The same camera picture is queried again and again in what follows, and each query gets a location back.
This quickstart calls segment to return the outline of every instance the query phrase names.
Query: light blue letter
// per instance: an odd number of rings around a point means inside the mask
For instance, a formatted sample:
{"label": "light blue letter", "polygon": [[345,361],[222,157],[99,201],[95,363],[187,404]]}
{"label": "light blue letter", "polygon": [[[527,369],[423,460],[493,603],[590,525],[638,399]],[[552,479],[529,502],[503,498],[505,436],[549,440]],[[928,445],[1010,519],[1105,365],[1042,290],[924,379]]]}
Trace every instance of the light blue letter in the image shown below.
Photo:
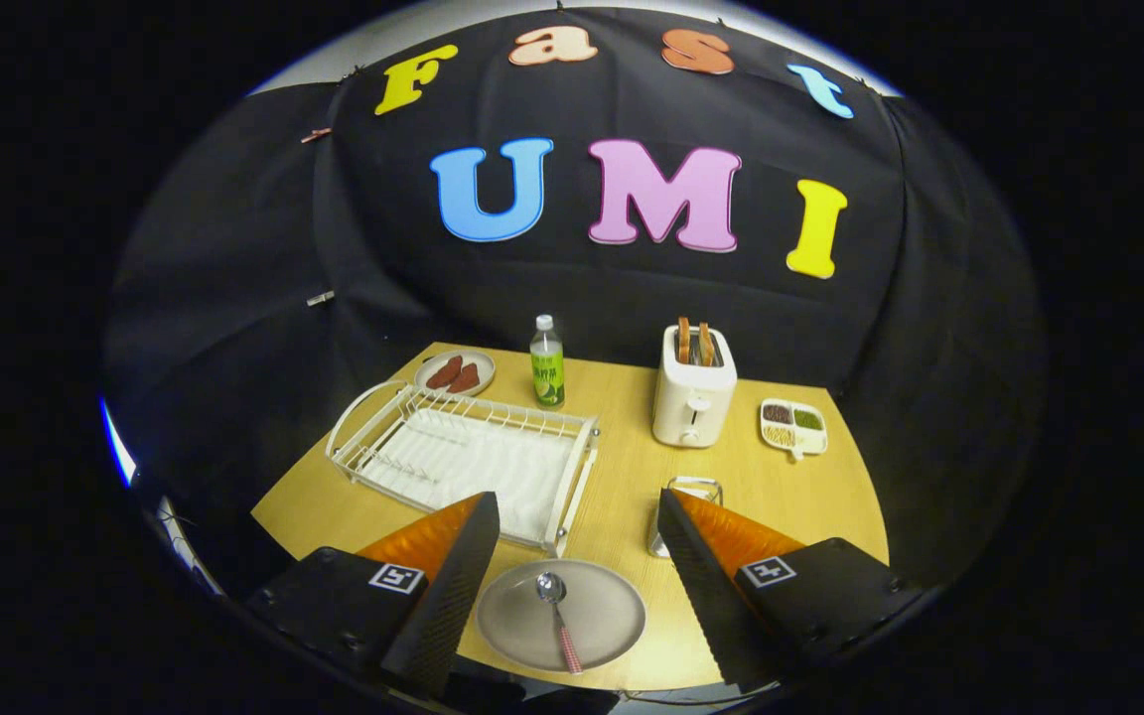
{"label": "light blue letter", "polygon": [[807,92],[811,94],[811,98],[817,101],[820,108],[827,109],[843,119],[855,116],[853,109],[836,101],[836,95],[841,94],[841,87],[827,81],[821,73],[818,73],[817,69],[808,67],[805,64],[789,64],[788,69],[802,76],[802,81],[807,82]]}
{"label": "light blue letter", "polygon": [[545,137],[508,141],[500,154],[515,166],[515,204],[500,214],[479,209],[479,185],[476,167],[485,159],[485,150],[471,146],[446,151],[431,159],[431,172],[440,177],[440,220],[453,236],[477,244],[515,238],[537,225],[546,204],[541,180],[541,158],[554,150]]}

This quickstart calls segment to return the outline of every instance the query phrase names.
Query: bottle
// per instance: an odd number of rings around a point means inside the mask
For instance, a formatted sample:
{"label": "bottle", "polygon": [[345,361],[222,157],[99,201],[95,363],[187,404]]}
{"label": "bottle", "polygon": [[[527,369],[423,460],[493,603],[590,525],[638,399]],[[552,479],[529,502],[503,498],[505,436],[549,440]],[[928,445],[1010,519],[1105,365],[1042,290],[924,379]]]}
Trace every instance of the bottle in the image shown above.
{"label": "bottle", "polygon": [[537,317],[537,334],[532,336],[532,389],[543,407],[563,405],[563,341],[554,334],[554,318]]}

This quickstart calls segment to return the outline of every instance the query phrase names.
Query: spoon handle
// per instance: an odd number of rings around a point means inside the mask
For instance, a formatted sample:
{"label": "spoon handle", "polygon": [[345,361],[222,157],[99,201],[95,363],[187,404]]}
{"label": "spoon handle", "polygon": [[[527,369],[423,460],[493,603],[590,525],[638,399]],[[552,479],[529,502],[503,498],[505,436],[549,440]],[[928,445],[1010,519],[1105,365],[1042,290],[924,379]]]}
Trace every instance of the spoon handle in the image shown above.
{"label": "spoon handle", "polygon": [[563,646],[563,660],[567,661],[569,674],[581,674],[581,660],[575,654],[575,648],[572,648],[572,634],[569,633],[567,625],[563,623],[558,606],[554,607],[554,625],[559,629],[559,645]]}

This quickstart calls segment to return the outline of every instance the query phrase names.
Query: small plate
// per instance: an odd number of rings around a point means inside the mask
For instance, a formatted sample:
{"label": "small plate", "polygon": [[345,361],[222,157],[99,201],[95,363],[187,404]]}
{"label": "small plate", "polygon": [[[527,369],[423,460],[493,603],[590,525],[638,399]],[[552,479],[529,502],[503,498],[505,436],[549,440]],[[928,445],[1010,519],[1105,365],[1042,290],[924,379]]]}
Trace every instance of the small plate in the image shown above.
{"label": "small plate", "polygon": [[431,375],[438,373],[440,367],[447,364],[454,355],[462,355],[462,370],[467,370],[467,365],[471,363],[479,365],[479,384],[471,389],[464,389],[462,392],[448,392],[448,388],[445,386],[437,389],[436,392],[462,395],[463,397],[483,392],[483,389],[488,387],[493,375],[496,373],[496,365],[488,355],[478,350],[450,350],[448,352],[436,355],[436,357],[428,357],[426,363],[422,363],[422,366],[418,368],[418,374],[413,375],[413,384],[426,388],[426,381],[430,380]]}
{"label": "small plate", "polygon": [[569,594],[559,614],[586,670],[626,654],[644,634],[648,606],[615,571],[573,558],[546,558],[516,566],[488,583],[476,626],[492,649],[518,665],[567,673],[554,629],[554,607],[537,596],[537,575],[562,575]]}
{"label": "small plate", "polygon": [[[774,421],[766,418],[768,407],[781,407],[786,412],[782,421]],[[818,418],[818,429],[809,429],[797,424],[797,412],[809,412]],[[766,398],[762,400],[762,406],[757,408],[758,424],[762,429],[762,439],[772,447],[782,448],[792,453],[794,459],[800,459],[803,454],[823,454],[827,452],[827,420],[824,413],[811,406],[811,404],[792,403],[788,399]]]}

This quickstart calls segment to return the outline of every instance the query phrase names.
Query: white dish rack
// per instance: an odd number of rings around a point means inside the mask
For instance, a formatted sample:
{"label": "white dish rack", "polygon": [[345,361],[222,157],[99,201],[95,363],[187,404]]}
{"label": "white dish rack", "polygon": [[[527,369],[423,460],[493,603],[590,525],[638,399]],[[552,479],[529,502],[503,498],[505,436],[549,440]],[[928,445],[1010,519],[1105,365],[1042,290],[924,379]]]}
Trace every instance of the white dish rack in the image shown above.
{"label": "white dish rack", "polygon": [[[337,431],[359,404],[395,388],[340,447]],[[581,492],[598,458],[598,418],[492,403],[386,381],[342,413],[326,456],[343,476],[423,511],[495,492],[500,534],[563,556]]]}

